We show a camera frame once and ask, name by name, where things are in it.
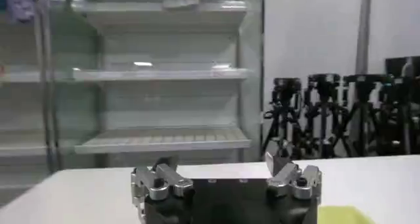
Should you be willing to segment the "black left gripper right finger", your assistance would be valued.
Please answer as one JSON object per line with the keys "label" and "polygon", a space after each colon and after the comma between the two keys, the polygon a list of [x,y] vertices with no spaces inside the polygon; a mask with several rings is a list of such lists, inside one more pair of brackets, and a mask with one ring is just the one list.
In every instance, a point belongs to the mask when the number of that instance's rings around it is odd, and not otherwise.
{"label": "black left gripper right finger", "polygon": [[271,174],[266,183],[276,197],[291,194],[297,200],[321,199],[322,171],[318,166],[301,169],[289,158],[270,152],[264,154],[264,160]]}

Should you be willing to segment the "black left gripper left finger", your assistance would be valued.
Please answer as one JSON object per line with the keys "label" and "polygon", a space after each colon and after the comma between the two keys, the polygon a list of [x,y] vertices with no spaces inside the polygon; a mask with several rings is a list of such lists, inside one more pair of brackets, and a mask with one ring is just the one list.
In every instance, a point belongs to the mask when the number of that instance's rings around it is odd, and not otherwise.
{"label": "black left gripper left finger", "polygon": [[184,198],[194,189],[194,182],[177,172],[178,162],[177,156],[169,156],[159,158],[151,168],[135,167],[131,172],[132,201],[144,201],[146,197],[162,201],[171,194]]}

